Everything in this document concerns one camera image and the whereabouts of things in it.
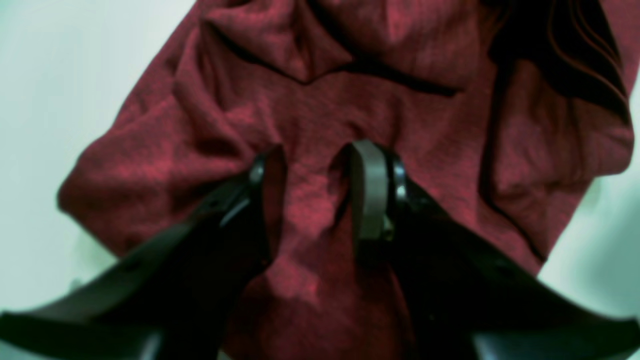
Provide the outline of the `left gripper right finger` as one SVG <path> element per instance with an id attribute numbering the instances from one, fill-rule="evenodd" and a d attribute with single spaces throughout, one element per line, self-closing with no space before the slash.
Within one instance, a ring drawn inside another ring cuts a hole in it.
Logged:
<path id="1" fill-rule="evenodd" d="M 370 140 L 349 146 L 352 243 L 395 276 L 423 360 L 626 360 L 635 319 L 579 307 L 457 223 Z"/>

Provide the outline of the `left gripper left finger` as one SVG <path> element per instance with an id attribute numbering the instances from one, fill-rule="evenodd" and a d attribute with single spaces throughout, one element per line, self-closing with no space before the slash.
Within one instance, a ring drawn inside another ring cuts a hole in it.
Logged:
<path id="1" fill-rule="evenodd" d="M 275 259 L 286 177 L 283 148 L 259 153 L 86 285 L 2 313 L 1 343 L 41 360 L 215 360 L 234 306 Z"/>

